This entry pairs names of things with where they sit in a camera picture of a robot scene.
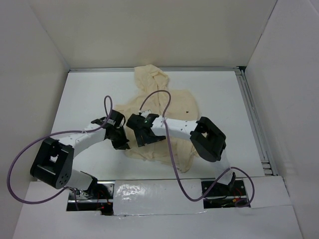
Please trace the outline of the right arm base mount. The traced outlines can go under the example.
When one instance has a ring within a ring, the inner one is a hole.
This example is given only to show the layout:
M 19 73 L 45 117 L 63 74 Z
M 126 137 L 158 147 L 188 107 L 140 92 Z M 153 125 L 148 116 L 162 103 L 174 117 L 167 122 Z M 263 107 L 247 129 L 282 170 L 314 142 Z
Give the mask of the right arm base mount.
M 246 205 L 247 192 L 243 180 L 235 180 L 233 188 L 229 191 L 224 185 L 216 184 L 204 197 L 205 209 L 236 208 Z

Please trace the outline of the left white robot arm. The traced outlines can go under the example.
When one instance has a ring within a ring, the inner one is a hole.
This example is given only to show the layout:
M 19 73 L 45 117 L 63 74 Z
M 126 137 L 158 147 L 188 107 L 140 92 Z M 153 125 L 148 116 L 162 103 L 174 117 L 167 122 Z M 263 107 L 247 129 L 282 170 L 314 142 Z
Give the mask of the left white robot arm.
M 94 198 L 101 190 L 98 179 L 73 169 L 73 160 L 90 146 L 106 139 L 111 141 L 115 150 L 129 149 L 125 120 L 122 113 L 112 111 L 109 117 L 91 121 L 79 133 L 60 139 L 44 139 L 31 166 L 31 176 L 55 189 L 71 187 L 80 190 L 88 199 Z

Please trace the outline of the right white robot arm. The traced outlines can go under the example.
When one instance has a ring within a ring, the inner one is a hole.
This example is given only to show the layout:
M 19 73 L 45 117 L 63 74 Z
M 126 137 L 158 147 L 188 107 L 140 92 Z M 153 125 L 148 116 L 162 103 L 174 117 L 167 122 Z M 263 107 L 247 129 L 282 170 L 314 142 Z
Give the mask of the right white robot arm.
M 132 114 L 127 122 L 139 147 L 174 137 L 192 143 L 199 157 L 210 162 L 222 195 L 235 189 L 236 175 L 230 169 L 225 134 L 207 117 L 199 120 L 169 119 L 157 114 Z

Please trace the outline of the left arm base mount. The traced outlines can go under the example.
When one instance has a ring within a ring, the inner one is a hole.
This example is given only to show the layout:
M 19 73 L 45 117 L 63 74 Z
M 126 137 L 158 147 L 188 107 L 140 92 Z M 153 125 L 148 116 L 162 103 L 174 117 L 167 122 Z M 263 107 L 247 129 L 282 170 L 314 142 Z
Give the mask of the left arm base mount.
M 67 212 L 97 212 L 104 216 L 113 216 L 113 198 L 115 181 L 98 181 L 92 192 L 76 189 L 70 191 Z

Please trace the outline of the cream fabric jacket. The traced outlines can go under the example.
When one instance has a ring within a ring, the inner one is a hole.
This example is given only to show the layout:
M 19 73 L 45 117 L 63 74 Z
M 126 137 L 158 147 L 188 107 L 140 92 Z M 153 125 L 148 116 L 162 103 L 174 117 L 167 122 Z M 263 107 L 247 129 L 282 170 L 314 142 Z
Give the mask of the cream fabric jacket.
M 161 69 L 154 65 L 139 66 L 134 68 L 135 84 L 139 93 L 128 103 L 116 105 L 115 110 L 122 113 L 126 118 L 137 114 L 140 106 L 143 110 L 151 110 L 152 113 L 162 115 L 168 102 L 168 94 L 156 93 L 152 95 L 145 104 L 143 101 L 156 90 L 167 90 L 171 94 L 171 103 L 165 112 L 165 116 L 177 120 L 197 120 L 199 109 L 195 98 L 188 90 L 170 90 L 168 88 L 169 77 Z M 130 149 L 125 151 L 129 158 L 142 159 L 144 161 L 159 161 L 166 165 L 172 165 L 167 140 L 163 140 L 144 147 L 138 147 L 132 129 L 125 127 Z M 180 172 L 187 172 L 197 152 L 191 142 L 170 137 L 172 152 L 176 167 Z

